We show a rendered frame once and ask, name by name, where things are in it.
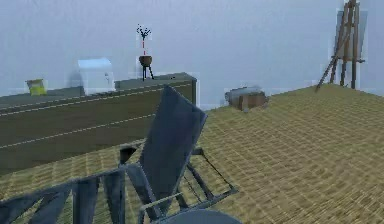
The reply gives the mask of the brown pot plant on stand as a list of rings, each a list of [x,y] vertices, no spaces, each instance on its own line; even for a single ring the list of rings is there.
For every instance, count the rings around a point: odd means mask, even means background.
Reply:
[[[143,54],[139,57],[139,62],[142,66],[142,80],[145,80],[147,78],[147,73],[150,73],[150,78],[153,79],[154,75],[151,68],[153,58],[151,55],[148,55],[146,53],[145,48],[145,39],[151,33],[151,30],[148,28],[143,28],[141,25],[138,25],[136,32],[141,36],[142,40]]]

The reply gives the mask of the yellow green small container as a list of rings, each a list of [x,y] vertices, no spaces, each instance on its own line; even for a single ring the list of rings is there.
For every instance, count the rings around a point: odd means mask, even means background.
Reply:
[[[31,96],[40,96],[47,93],[42,79],[27,80],[26,83]]]

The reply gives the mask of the grey blue folding chair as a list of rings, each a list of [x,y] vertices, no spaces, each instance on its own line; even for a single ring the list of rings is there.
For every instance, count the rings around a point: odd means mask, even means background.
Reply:
[[[120,150],[120,165],[138,194],[140,207],[137,223],[159,224],[182,212],[205,209],[237,192],[235,187],[215,195],[190,163],[193,155],[203,155],[196,146],[207,114],[182,96],[175,88],[164,86],[160,104],[148,132],[139,160],[128,159],[136,151],[132,146]],[[188,205],[179,190],[184,173],[190,171],[206,199]]]

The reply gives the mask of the brown and grey box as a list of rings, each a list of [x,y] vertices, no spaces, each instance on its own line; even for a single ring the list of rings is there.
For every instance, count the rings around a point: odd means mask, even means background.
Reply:
[[[225,100],[230,106],[243,112],[254,107],[264,107],[269,102],[268,96],[259,86],[232,89],[225,93]]]

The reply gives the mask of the white box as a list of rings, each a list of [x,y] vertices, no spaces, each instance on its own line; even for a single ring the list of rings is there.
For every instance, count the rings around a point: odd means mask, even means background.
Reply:
[[[81,59],[77,63],[86,95],[116,90],[113,66],[108,58]]]

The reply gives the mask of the grey round table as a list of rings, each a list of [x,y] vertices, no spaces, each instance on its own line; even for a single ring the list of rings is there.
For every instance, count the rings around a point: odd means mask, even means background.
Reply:
[[[243,224],[238,219],[215,210],[191,210],[166,218],[159,224]]]

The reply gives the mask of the dark green long cabinet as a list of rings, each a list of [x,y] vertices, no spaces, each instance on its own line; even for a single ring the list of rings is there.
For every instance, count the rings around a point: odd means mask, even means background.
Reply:
[[[113,92],[89,96],[70,87],[0,97],[0,176],[142,139],[163,87],[195,102],[196,82],[182,72],[117,81]]]

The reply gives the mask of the grey blue slatted chair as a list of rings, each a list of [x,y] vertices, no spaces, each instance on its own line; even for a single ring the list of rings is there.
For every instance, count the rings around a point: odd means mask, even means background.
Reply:
[[[92,224],[100,183],[112,223],[125,224],[123,180],[123,170],[115,169],[0,201],[0,224],[11,224],[37,202],[27,224],[56,224],[69,196],[73,224]]]

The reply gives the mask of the brown wooden easel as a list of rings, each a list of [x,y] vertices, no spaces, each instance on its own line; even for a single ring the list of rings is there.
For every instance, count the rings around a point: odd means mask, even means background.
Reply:
[[[334,45],[334,53],[327,65],[315,91],[323,85],[328,73],[331,73],[329,83],[333,84],[338,61],[342,61],[339,85],[346,87],[345,73],[348,62],[352,63],[351,88],[356,88],[357,64],[364,63],[362,58],[362,45],[364,42],[365,26],[360,24],[360,1],[348,0],[341,11],[340,24]]]

